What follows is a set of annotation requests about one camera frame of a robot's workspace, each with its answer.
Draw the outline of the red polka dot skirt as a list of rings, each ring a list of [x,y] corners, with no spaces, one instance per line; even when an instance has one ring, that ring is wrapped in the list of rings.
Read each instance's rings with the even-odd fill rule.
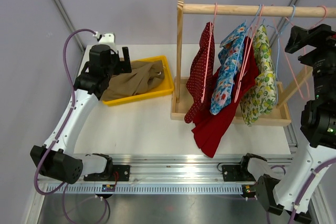
[[[193,59],[186,88],[193,98],[193,104],[186,113],[184,121],[191,123],[199,111],[203,110],[211,99],[212,79],[215,58],[214,24],[208,22],[199,40],[199,50]]]

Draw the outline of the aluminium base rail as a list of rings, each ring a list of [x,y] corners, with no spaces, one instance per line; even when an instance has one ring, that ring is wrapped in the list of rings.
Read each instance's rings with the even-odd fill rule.
[[[221,172],[217,170],[217,164],[213,162],[200,162],[199,160],[164,160],[153,159],[123,159],[113,161],[114,164],[128,164],[130,178],[128,182],[118,182],[114,194],[243,194],[242,186],[252,185],[252,182],[225,182]],[[268,162],[251,159],[247,170],[256,181],[266,175],[277,182],[279,179],[272,172]],[[45,181],[52,181],[49,177],[38,175],[34,177],[34,186],[39,188]],[[101,193],[102,182],[86,182],[80,177],[74,184],[63,183],[49,187],[43,194],[52,194],[61,189],[68,190],[77,183],[87,185],[96,194]]]

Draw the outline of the yellow plastic tray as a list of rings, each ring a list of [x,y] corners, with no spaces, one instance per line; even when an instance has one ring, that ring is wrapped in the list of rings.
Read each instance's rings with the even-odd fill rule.
[[[126,104],[173,93],[174,84],[166,56],[131,62],[132,72],[114,75],[101,101],[107,106]]]

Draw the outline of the pink hanger of red skirt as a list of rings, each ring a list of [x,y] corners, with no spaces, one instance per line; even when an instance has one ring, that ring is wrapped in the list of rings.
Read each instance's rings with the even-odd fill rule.
[[[258,9],[258,12],[256,14],[256,17],[258,17],[257,19],[257,22],[255,23],[254,25],[254,28],[252,28],[252,25],[254,24],[254,20],[251,22],[251,25],[250,25],[250,28],[247,32],[247,36],[249,37],[251,35],[252,39],[253,40],[253,37],[256,33],[256,30],[257,30],[257,26],[259,25],[259,22],[260,22],[260,18],[262,16],[262,13],[263,13],[263,10],[264,10],[264,4],[261,4],[259,9]],[[239,97],[239,92],[240,92],[240,89],[241,89],[241,81],[243,79],[243,76],[245,75],[245,69],[246,69],[246,65],[248,63],[248,60],[249,60],[249,53],[251,51],[251,47],[252,47],[252,42],[250,43],[247,43],[246,44],[246,51],[244,53],[244,57],[243,57],[243,63],[241,65],[241,69],[240,69],[240,73],[239,73],[239,78],[238,78],[238,81],[236,83],[236,94],[235,94],[235,97],[234,97],[234,102],[236,103],[238,101],[238,97]]]

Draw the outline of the blue hanger of lemon skirt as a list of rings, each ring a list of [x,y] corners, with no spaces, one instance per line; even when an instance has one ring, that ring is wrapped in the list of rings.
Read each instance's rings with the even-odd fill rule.
[[[280,95],[280,91],[278,90],[278,86],[277,86],[277,80],[278,80],[278,62],[279,62],[280,47],[281,47],[281,34],[282,34],[283,30],[286,28],[286,26],[289,23],[291,23],[294,15],[295,15],[295,11],[296,11],[296,6],[294,4],[292,4],[291,7],[293,8],[292,15],[291,15],[290,19],[288,19],[288,17],[285,17],[285,19],[287,21],[285,21],[285,24],[284,24],[283,28],[277,28],[277,25],[275,24],[275,20],[274,19],[273,19],[274,26],[267,25],[267,27],[271,27],[275,31],[276,38],[277,38],[277,48],[278,48],[277,58],[276,58],[276,63],[275,63],[275,79],[276,79],[276,81],[275,81],[275,88],[276,88],[277,96],[276,96],[276,101],[274,103],[274,106],[278,105],[278,99],[279,99],[279,95]]]

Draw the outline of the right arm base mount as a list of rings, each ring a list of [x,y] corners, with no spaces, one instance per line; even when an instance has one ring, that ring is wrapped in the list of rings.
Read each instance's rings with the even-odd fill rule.
[[[257,160],[267,161],[259,155],[247,153],[237,164],[218,163],[217,170],[221,172],[225,182],[252,182],[252,185],[242,186],[242,197],[246,200],[257,199],[255,192],[255,184],[257,183],[254,176],[247,170],[248,162],[256,158]]]

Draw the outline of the blue floral skirt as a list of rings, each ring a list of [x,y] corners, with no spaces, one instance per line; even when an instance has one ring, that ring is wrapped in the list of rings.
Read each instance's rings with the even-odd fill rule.
[[[244,52],[244,39],[246,37],[246,23],[238,25],[220,43],[221,51],[218,53],[220,68],[211,97],[210,113],[217,115],[232,101],[232,91],[235,77],[241,68]]]

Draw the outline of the plain red skirt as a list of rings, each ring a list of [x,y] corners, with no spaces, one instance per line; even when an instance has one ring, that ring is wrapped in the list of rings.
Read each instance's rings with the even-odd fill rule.
[[[250,42],[251,39],[249,37],[244,39],[245,46]],[[255,62],[254,50],[252,47],[245,69],[245,75],[242,79],[238,101],[236,103],[232,102],[224,107],[217,115],[212,115],[210,113],[210,104],[208,103],[205,109],[198,112],[194,118],[193,123],[195,124],[195,127],[192,129],[194,140],[197,147],[201,149],[206,156],[210,158],[214,157],[222,136],[225,134],[235,117],[240,100],[245,93],[255,85],[255,78],[258,75],[259,70]]]

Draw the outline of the tan khaki skirt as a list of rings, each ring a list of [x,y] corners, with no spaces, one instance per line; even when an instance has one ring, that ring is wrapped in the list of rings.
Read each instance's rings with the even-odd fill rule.
[[[112,101],[145,94],[158,87],[165,79],[163,62],[133,61],[132,72],[112,76],[101,101]]]

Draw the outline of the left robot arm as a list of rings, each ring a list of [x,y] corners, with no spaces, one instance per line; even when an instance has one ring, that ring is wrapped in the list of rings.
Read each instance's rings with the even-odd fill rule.
[[[122,54],[120,58],[118,51],[104,44],[91,47],[89,60],[75,79],[74,93],[59,123],[42,146],[35,145],[30,151],[36,165],[35,176],[68,184],[74,184],[80,177],[86,181],[104,181],[114,176],[112,157],[93,153],[75,158],[73,154],[79,134],[112,76],[131,72],[128,47],[122,47]]]

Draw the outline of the lemon print skirt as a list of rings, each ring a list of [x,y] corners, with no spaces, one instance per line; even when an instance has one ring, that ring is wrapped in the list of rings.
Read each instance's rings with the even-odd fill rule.
[[[242,117],[248,126],[253,125],[260,116],[270,114],[277,102],[275,67],[265,25],[260,25],[256,30],[252,47],[259,75],[255,78],[255,85],[240,101]]]

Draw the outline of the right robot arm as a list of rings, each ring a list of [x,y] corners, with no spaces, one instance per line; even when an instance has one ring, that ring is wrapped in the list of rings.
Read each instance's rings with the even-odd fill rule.
[[[306,45],[314,47],[298,58],[313,69],[314,99],[301,113],[300,130],[306,142],[299,145],[281,179],[258,155],[246,154],[238,167],[242,179],[256,180],[255,195],[264,210],[279,216],[286,211],[289,223],[310,223],[307,211],[311,196],[335,164],[335,31],[326,24],[311,29],[293,26],[285,51],[292,54]]]

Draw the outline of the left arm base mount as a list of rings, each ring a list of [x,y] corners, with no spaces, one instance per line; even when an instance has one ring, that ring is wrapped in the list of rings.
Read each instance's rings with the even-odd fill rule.
[[[102,182],[101,193],[104,199],[115,193],[118,182],[128,182],[128,164],[114,164],[111,156],[101,153],[87,154],[83,161],[83,179],[86,182]]]

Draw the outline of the wooden clothes rack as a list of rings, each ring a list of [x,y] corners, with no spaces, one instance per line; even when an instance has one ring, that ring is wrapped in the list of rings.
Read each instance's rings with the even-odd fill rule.
[[[210,5],[210,4],[185,4],[184,0],[177,0],[177,53],[176,53],[176,77],[175,91],[172,98],[171,119],[184,120],[184,116],[192,105],[192,97],[186,89],[187,77],[181,76],[182,65],[182,36],[183,36],[183,15],[204,14],[204,15],[234,15],[234,16],[255,16],[258,6],[249,5]],[[295,11],[289,6],[265,6],[262,15],[265,17],[294,17],[305,18],[335,18],[334,7],[297,7]],[[299,87],[312,75],[312,67],[304,67],[296,75],[285,89],[281,82],[278,82],[279,104],[272,113],[262,116],[257,120],[257,125],[282,126],[286,127],[291,123],[287,101],[299,90]]]

